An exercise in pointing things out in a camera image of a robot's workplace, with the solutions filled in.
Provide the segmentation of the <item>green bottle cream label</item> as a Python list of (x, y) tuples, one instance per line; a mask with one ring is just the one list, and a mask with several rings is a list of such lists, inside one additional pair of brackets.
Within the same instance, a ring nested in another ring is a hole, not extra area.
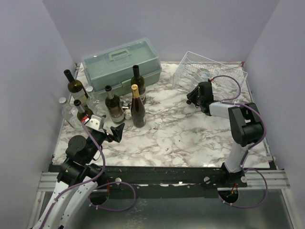
[(140, 75), (139, 71), (139, 66), (134, 65), (132, 67), (133, 70), (133, 77), (131, 78), (131, 86), (133, 84), (138, 85), (138, 90), (139, 90), (139, 95), (140, 99), (143, 102), (143, 104), (146, 103), (146, 87), (145, 87), (145, 80), (144, 78)]

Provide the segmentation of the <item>clear bottle black gold cap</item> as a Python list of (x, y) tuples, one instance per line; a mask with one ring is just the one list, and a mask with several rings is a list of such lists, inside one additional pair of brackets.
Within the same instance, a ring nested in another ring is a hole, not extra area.
[(198, 89), (198, 83), (208, 81), (210, 78), (210, 72), (205, 68), (199, 68), (195, 72), (190, 73), (189, 90)]

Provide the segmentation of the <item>clear bottle white cap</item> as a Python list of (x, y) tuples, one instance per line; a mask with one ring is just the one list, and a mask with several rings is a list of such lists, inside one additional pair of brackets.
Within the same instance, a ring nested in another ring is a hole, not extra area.
[(109, 112), (105, 105), (105, 99), (97, 94), (92, 86), (86, 87), (86, 92), (89, 96), (88, 107), (93, 111), (95, 115), (106, 116), (106, 119), (109, 118)]

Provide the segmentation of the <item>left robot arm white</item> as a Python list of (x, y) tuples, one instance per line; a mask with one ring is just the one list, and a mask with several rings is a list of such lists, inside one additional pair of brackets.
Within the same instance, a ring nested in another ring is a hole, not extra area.
[(125, 124), (91, 131), (91, 137), (75, 135), (68, 141), (66, 160), (61, 164), (51, 199), (34, 225), (35, 229), (67, 229), (88, 196), (107, 181), (104, 169), (91, 163), (104, 141), (120, 142)]

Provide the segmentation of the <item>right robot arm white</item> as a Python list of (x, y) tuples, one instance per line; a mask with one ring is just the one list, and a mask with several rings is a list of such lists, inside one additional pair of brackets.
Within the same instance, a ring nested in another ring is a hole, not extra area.
[(214, 99), (210, 81), (200, 82), (188, 93), (187, 104), (194, 104), (207, 116), (217, 116), (229, 120), (234, 144), (224, 162), (226, 171), (219, 175), (219, 181), (223, 186), (230, 187), (236, 182), (235, 173), (242, 170), (249, 150), (260, 143), (266, 135), (256, 104), (217, 101)]

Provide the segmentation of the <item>clear bottle silver cap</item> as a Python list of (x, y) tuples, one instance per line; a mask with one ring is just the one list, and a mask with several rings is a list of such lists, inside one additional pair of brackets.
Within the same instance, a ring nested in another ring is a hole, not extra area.
[(67, 102), (65, 97), (59, 99), (59, 104), (62, 106), (62, 117), (75, 130), (82, 130), (82, 125), (77, 118), (77, 110)]

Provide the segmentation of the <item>dark bottle tan label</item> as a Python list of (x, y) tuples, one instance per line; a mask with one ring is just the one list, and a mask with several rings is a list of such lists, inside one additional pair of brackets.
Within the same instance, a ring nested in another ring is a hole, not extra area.
[(91, 119), (91, 116), (94, 115), (93, 111), (85, 107), (79, 99), (74, 100), (73, 104), (78, 110), (77, 118), (81, 123), (87, 123)]

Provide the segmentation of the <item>green bottle silver neck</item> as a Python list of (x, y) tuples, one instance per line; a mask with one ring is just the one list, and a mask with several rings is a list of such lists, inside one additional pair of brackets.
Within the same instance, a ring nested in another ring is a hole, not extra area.
[(120, 124), (125, 120), (120, 98), (112, 92), (110, 85), (105, 86), (105, 91), (107, 93), (105, 105), (109, 111), (111, 120), (115, 124)]

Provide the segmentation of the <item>white wire wine rack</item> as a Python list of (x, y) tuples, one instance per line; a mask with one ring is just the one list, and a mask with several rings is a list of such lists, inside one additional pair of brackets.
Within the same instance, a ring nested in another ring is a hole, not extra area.
[(241, 94), (235, 101), (240, 103), (251, 101), (246, 84), (248, 73), (243, 70), (241, 62), (217, 62), (193, 52), (187, 52), (178, 65), (173, 74), (173, 87), (180, 92), (189, 93), (190, 73), (199, 68), (205, 68), (210, 72), (211, 77), (209, 79), (226, 75), (226, 77), (220, 77), (212, 81), (215, 100), (220, 101), (237, 96), (237, 83), (239, 83)]

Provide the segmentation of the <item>green wine bottle white label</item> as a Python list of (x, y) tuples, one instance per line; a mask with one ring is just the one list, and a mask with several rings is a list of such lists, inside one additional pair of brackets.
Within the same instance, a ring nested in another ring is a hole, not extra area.
[(81, 83), (81, 81), (75, 79), (69, 69), (64, 70), (63, 73), (69, 81), (67, 88), (68, 88), (69, 92), (71, 93), (72, 97), (75, 100), (77, 100), (77, 99), (80, 100), (82, 105), (88, 106), (87, 102), (88, 102), (89, 96), (88, 96), (87, 92), (85, 91), (85, 88), (84, 88), (83, 84)]

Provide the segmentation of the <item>red wine bottle gold cap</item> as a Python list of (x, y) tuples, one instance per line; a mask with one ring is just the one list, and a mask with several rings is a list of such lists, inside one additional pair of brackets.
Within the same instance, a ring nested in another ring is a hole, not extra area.
[(131, 105), (132, 122), (135, 127), (142, 128), (146, 124), (145, 108), (142, 100), (140, 99), (138, 85), (132, 84), (131, 89), (132, 89), (132, 105)]

